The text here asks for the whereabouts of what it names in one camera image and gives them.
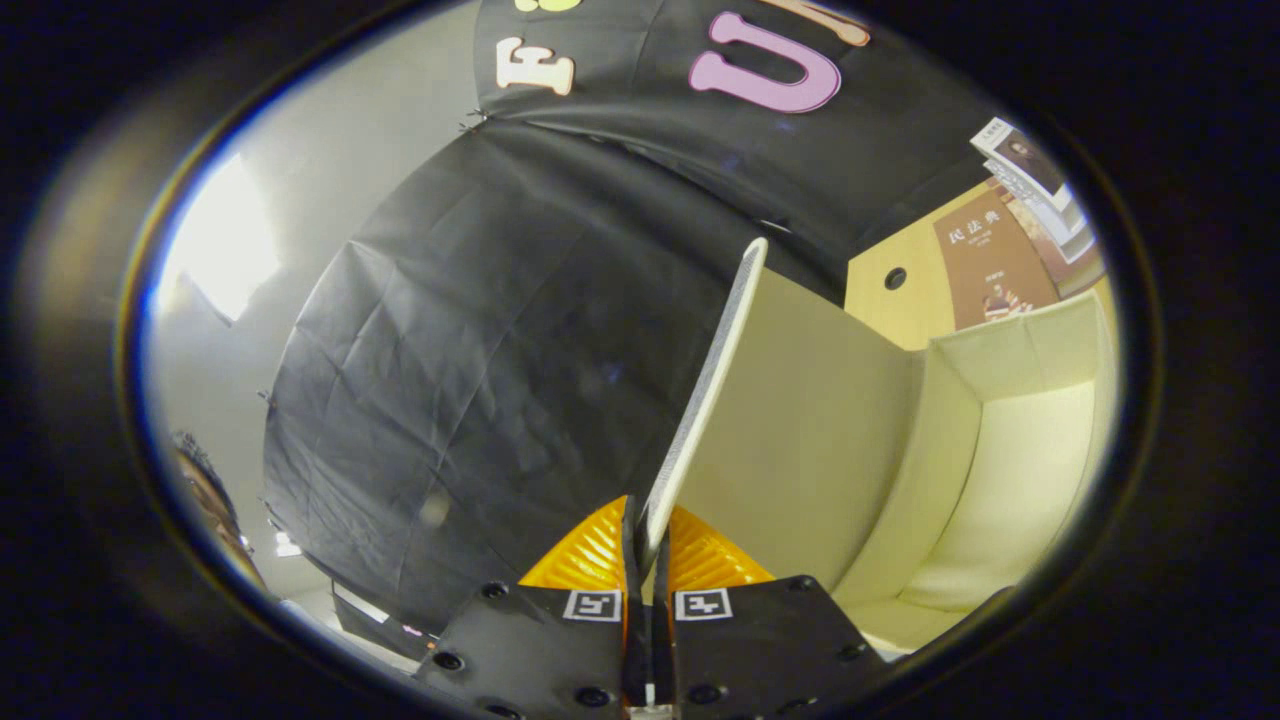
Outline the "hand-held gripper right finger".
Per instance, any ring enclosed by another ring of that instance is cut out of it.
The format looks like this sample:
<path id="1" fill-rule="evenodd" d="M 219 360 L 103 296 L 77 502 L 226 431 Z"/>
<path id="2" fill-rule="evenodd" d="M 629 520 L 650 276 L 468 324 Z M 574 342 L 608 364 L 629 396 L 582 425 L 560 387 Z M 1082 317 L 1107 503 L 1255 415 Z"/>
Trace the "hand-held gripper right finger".
<path id="1" fill-rule="evenodd" d="M 832 719 L 888 662 L 808 574 L 776 577 L 676 509 L 655 575 L 655 669 L 677 719 Z"/>

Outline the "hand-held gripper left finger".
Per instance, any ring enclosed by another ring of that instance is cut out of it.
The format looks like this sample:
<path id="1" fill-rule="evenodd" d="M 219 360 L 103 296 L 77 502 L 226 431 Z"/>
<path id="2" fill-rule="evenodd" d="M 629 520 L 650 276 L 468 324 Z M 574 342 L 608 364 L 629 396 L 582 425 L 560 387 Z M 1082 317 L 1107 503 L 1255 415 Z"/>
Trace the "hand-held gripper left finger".
<path id="1" fill-rule="evenodd" d="M 415 674 L 474 719 L 626 719 L 645 626 L 636 500 L 600 506 L 515 582 L 481 584 Z"/>

